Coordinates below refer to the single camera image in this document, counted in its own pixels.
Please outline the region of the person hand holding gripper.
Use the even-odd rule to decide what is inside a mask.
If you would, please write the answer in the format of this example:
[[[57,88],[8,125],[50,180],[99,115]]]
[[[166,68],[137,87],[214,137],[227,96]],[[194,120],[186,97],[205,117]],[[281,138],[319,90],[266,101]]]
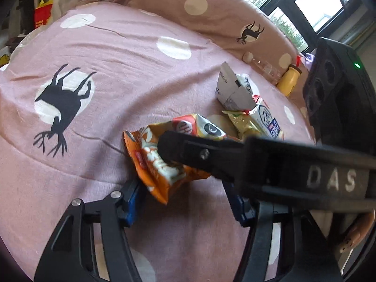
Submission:
[[[344,240],[338,246],[340,254],[355,248],[360,242],[362,242],[367,233],[370,231],[374,222],[374,209],[371,212],[360,214],[353,226],[346,233]]]

